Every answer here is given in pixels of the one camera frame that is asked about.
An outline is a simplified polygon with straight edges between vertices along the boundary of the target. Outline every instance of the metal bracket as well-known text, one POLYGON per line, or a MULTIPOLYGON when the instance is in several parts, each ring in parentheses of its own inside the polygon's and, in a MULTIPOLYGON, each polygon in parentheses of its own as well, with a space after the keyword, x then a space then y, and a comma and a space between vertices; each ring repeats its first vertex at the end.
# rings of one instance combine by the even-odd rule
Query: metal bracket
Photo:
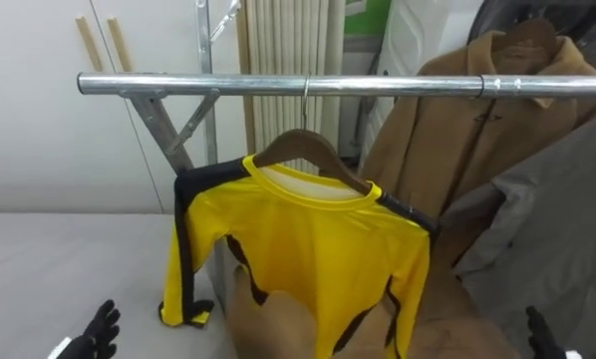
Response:
POLYGON ((174 171, 180 174, 185 170, 193 169, 187 152, 178 151, 173 154, 167 152, 176 139, 177 133, 162 101, 144 96, 134 96, 130 100, 174 171))
POLYGON ((180 130, 180 133, 178 133, 176 138, 171 142, 171 145, 165 150, 167 155, 174 155, 180 150, 185 141, 193 135, 198 125, 200 125, 209 110, 211 110, 216 101, 218 101, 219 97, 220 92, 217 89, 211 89, 209 91, 209 94, 202 99, 202 102, 198 105, 196 111, 194 111, 189 120, 187 120, 187 123, 182 130, 180 130))
POLYGON ((211 36, 209 37, 210 42, 213 44, 218 36, 225 30, 227 25, 236 18, 238 11, 240 10, 241 4, 239 0, 231 0, 229 4, 229 8, 227 9, 227 14, 223 16, 220 20, 214 31, 211 32, 211 36))

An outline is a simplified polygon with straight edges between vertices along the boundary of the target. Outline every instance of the yellow shirt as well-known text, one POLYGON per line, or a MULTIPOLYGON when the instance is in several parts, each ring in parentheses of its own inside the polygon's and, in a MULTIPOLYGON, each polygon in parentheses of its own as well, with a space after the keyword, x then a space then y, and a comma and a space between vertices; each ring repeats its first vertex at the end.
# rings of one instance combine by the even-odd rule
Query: yellow shirt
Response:
POLYGON ((317 359, 341 350, 385 294, 397 307, 387 351, 404 357, 429 268, 433 225, 374 184, 366 196, 323 199, 288 189, 270 171, 320 192, 349 190, 336 179, 280 165, 258 169, 252 157, 180 175, 161 320, 202 324, 212 305, 193 301, 193 273, 226 236, 251 276, 259 305, 269 293, 284 291, 314 315, 317 359))

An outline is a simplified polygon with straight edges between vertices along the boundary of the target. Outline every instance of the white door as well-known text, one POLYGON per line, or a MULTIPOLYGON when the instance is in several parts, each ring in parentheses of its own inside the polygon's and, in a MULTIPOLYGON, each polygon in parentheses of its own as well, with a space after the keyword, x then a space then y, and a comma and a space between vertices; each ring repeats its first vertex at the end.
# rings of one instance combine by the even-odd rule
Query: white door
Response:
POLYGON ((77 89, 95 52, 88 0, 0 0, 0 211, 161 211, 125 103, 77 89))
MULTIPOLYGON (((93 0, 93 5, 113 59, 115 70, 123 71, 120 51, 115 46, 111 20, 116 21, 123 38, 129 69, 133 72, 199 74, 200 61, 196 41, 196 1, 192 0, 93 0)), ((228 7, 228 0, 208 1, 211 26, 215 26, 228 7)), ((235 24, 230 24, 212 47, 214 73, 238 74, 238 42, 235 24)), ((200 103, 201 97, 170 96, 164 106, 178 131, 200 103)), ((233 160, 246 154, 246 137, 242 99, 223 97, 218 100, 216 131, 218 159, 233 160)), ((146 152, 158 195, 166 212, 173 211, 174 172, 152 139, 134 108, 132 118, 146 152)), ((195 167, 207 164, 204 125, 201 124, 185 148, 195 167)))

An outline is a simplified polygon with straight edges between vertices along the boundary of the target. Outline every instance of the chrome pipe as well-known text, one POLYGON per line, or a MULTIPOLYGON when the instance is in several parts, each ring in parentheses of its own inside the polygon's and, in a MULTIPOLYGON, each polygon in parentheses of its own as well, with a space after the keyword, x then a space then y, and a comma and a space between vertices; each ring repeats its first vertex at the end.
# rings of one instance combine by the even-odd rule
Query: chrome pipe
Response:
MULTIPOLYGON (((221 96, 302 96, 305 76, 79 74, 84 95, 156 94, 221 96)), ((477 97, 478 76, 311 76, 309 96, 467 96, 477 97)))
MULTIPOLYGON (((79 74, 84 95, 302 96, 304 76, 79 74)), ((312 76, 310 96, 596 97, 596 76, 312 76)))
POLYGON ((596 76, 482 75, 484 98, 596 97, 596 76))

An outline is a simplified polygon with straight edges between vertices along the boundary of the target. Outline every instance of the shirt sleeve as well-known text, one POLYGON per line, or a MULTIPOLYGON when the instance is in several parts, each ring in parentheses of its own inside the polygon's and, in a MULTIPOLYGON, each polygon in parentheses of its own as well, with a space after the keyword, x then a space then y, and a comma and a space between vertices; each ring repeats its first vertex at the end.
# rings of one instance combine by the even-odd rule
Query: shirt sleeve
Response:
POLYGON ((418 247, 408 246, 407 260, 394 273, 387 295, 396 306, 396 313, 387 337, 387 358, 406 357, 416 321, 418 305, 429 271, 428 240, 420 240, 418 247))
POLYGON ((158 314, 167 325, 202 327, 213 302, 194 301, 194 274, 207 260, 214 243, 226 234, 227 227, 218 208, 204 193, 196 194, 188 207, 181 198, 177 193, 163 302, 158 314))

